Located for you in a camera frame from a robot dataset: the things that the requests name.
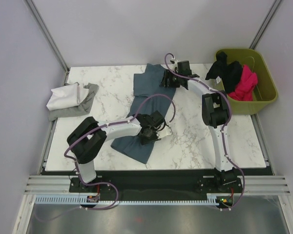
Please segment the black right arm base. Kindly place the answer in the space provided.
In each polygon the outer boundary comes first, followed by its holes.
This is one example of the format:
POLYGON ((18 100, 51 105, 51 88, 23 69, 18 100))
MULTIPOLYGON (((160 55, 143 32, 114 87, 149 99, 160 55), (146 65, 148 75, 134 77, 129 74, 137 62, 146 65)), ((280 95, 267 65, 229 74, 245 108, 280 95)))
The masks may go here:
POLYGON ((218 171, 214 169, 211 175, 203 175, 198 179, 200 193, 240 193, 242 182, 236 171, 218 171))

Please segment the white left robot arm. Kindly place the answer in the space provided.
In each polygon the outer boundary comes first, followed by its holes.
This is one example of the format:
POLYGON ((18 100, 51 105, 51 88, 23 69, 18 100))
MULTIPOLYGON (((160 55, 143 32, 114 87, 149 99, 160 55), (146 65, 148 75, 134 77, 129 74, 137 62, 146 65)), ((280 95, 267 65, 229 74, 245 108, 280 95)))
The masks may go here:
POLYGON ((68 149, 64 156, 74 160, 81 187, 91 192, 98 184, 94 159, 105 142, 137 136, 140 143, 146 145, 170 135, 172 130, 158 111, 150 115, 135 114, 103 125, 93 117, 87 117, 67 138, 68 149))

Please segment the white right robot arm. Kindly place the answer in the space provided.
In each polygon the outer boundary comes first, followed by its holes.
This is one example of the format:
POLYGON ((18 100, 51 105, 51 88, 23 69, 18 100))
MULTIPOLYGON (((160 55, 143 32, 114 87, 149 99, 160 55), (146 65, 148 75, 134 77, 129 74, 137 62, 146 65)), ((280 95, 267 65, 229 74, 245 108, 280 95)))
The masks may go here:
POLYGON ((217 91, 205 84, 199 76, 192 73, 189 61, 180 61, 172 58, 164 72, 160 86, 165 88, 185 89, 195 93, 202 100, 202 120, 208 126, 215 153, 215 168, 220 172, 233 169, 229 161, 228 123, 231 120, 231 109, 227 95, 223 91, 217 91))

